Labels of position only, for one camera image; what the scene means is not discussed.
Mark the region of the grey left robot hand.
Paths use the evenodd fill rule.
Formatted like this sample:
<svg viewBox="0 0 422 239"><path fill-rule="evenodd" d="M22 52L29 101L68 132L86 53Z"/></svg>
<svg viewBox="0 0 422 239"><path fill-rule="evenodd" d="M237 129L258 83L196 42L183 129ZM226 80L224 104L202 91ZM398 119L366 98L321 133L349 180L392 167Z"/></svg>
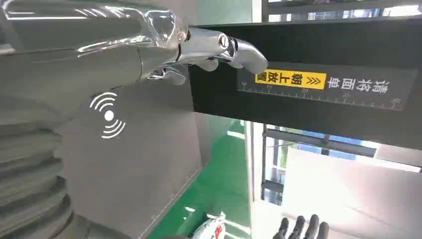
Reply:
<svg viewBox="0 0 422 239"><path fill-rule="evenodd" d="M0 132L55 128L89 97L146 79L182 82L175 66L268 67L251 43L190 26L149 1L3 0Z"/></svg>

